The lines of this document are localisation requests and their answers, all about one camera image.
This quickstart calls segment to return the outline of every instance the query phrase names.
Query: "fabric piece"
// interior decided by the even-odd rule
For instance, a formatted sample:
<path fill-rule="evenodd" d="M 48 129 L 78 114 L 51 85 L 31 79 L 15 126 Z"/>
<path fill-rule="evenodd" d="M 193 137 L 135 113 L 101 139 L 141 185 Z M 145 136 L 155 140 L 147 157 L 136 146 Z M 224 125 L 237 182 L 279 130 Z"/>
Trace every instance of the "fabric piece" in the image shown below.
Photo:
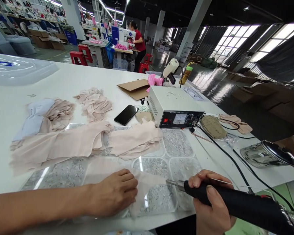
<path fill-rule="evenodd" d="M 95 157 L 91 160 L 85 180 L 85 184 L 99 183 L 106 177 L 114 172 L 124 169 L 124 166 L 113 162 L 105 157 Z M 136 202 L 129 206 L 129 211 L 132 218 L 136 218 L 140 213 L 142 204 L 145 202 L 145 195 L 148 193 L 149 189 L 157 184 L 166 184 L 166 179 L 158 176 L 148 174 L 133 168 L 128 169 L 138 180 L 137 190 L 138 193 L 135 197 Z"/>
<path fill-rule="evenodd" d="M 83 115 L 87 117 L 88 122 L 106 119 L 106 112 L 112 109 L 112 103 L 103 96 L 103 90 L 95 87 L 81 91 L 74 98 L 82 105 Z"/>
<path fill-rule="evenodd" d="M 109 147 L 111 154 L 130 160 L 157 151 L 162 138 L 161 129 L 155 128 L 154 122 L 144 122 L 128 130 L 111 132 Z"/>
<path fill-rule="evenodd" d="M 204 100 L 201 95 L 192 87 L 183 87 L 183 90 L 196 101 Z"/>
<path fill-rule="evenodd" d="M 226 115 L 226 114 L 219 114 L 219 117 L 225 120 L 221 120 L 221 122 L 224 123 L 229 123 L 231 124 L 231 126 L 233 126 L 234 128 L 237 128 L 237 125 L 235 125 L 234 123 L 231 123 L 229 121 L 233 121 L 235 123 L 237 123 L 239 125 L 239 129 L 238 131 L 241 134 L 248 134 L 250 133 L 253 129 L 251 128 L 251 126 L 249 126 L 247 123 L 242 122 L 241 119 L 239 117 L 237 117 L 236 115 Z"/>
<path fill-rule="evenodd" d="M 64 132 L 50 132 L 27 136 L 23 146 L 12 153 L 10 166 L 14 174 L 41 169 L 72 157 L 88 157 L 105 149 L 103 132 L 112 126 L 107 121 L 83 125 Z"/>
<path fill-rule="evenodd" d="M 150 86 L 162 86 L 163 79 L 162 78 L 156 78 L 155 74 L 148 75 L 148 84 Z"/>
<path fill-rule="evenodd" d="M 30 103 L 27 106 L 29 116 L 14 137 L 10 150 L 14 151 L 21 147 L 26 136 L 65 129 L 73 119 L 74 108 L 73 103 L 59 98 Z"/>

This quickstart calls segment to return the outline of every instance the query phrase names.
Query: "window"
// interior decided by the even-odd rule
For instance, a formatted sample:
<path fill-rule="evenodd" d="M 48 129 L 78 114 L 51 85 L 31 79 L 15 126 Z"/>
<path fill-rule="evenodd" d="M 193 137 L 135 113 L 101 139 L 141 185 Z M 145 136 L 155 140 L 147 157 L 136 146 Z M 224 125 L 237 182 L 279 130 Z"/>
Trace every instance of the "window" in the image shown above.
<path fill-rule="evenodd" d="M 229 26 L 210 57 L 214 57 L 220 64 L 224 63 L 258 26 Z"/>

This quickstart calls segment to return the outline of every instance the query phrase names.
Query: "black handle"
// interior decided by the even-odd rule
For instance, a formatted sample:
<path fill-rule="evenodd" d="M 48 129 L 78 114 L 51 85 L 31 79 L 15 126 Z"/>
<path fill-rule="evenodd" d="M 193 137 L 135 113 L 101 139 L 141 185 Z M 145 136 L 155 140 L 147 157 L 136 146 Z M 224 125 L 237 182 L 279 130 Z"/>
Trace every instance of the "black handle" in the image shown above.
<path fill-rule="evenodd" d="M 184 182 L 184 190 L 187 194 L 211 206 L 207 197 L 206 187 L 207 184 L 205 182 L 201 182 L 199 188 L 190 188 L 188 181 Z M 279 204 L 271 198 L 247 194 L 217 185 L 213 185 L 213 187 L 221 195 L 230 215 L 277 235 L 294 234 L 292 227 L 287 223 L 286 217 L 282 214 Z"/>

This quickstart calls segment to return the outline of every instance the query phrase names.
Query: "smartphone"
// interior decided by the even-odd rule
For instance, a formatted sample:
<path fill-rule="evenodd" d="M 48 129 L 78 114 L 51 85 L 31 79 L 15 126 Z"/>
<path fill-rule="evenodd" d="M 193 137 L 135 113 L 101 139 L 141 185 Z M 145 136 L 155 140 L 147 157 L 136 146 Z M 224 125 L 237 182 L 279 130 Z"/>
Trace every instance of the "smartphone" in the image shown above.
<path fill-rule="evenodd" d="M 135 113 L 139 110 L 139 108 L 134 107 L 132 105 L 128 105 L 116 118 L 114 121 L 120 123 L 123 126 L 131 120 L 131 118 L 135 115 Z"/>

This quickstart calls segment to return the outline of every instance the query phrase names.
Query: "sewing machine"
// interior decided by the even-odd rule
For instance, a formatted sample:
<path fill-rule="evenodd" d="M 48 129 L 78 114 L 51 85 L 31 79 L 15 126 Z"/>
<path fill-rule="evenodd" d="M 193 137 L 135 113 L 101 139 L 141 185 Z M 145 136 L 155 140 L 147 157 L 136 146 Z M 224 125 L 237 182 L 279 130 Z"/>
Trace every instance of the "sewing machine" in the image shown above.
<path fill-rule="evenodd" d="M 128 43 L 127 40 L 130 39 L 131 41 L 135 40 L 136 33 L 134 31 L 129 31 L 127 29 L 118 28 L 112 26 L 112 40 L 113 44 L 122 44 L 127 48 L 129 46 L 135 47 L 134 43 Z"/>

